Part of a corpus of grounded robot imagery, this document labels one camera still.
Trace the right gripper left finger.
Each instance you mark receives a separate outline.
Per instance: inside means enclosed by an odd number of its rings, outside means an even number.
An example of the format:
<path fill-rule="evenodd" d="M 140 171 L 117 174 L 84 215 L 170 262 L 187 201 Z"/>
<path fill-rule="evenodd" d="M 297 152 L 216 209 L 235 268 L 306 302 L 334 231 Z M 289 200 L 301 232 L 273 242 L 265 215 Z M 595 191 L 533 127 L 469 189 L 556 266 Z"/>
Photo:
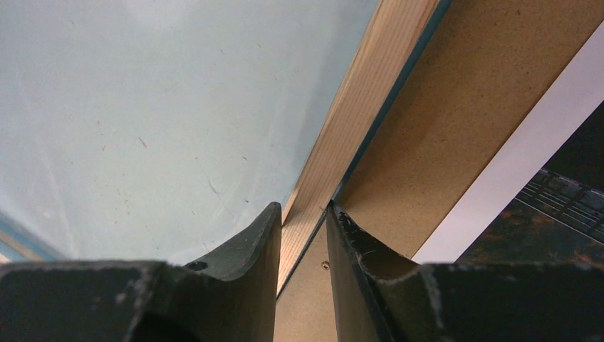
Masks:
<path fill-rule="evenodd" d="M 271 341 L 281 205 L 184 266 L 152 260 L 1 267 L 3 341 Z"/>

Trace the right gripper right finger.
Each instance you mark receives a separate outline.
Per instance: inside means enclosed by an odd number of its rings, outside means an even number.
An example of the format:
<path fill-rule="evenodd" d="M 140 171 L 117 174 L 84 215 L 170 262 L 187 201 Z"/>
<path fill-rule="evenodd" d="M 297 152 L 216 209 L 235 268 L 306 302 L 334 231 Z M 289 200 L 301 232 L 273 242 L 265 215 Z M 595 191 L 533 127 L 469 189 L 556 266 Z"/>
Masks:
<path fill-rule="evenodd" d="M 603 270 L 418 264 L 326 207 L 339 341 L 601 341 Z"/>

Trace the landscape photo print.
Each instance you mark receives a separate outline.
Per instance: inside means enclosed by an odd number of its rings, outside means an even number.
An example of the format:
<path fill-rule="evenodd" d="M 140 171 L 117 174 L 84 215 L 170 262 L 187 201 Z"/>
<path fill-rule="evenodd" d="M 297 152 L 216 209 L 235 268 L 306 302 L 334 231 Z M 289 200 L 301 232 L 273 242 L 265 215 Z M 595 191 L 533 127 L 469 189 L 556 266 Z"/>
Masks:
<path fill-rule="evenodd" d="M 603 265 L 602 27 L 413 260 Z"/>

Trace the brown fibreboard backing board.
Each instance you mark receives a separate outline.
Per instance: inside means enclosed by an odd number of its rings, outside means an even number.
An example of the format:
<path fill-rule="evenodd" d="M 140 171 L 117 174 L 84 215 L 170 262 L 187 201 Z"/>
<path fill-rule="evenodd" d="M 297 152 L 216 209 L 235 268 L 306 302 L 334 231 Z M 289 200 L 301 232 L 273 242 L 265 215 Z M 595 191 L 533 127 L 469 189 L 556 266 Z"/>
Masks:
<path fill-rule="evenodd" d="M 413 258 L 603 22 L 601 1 L 381 1 L 286 205 L 276 341 L 336 341 L 323 213 Z"/>

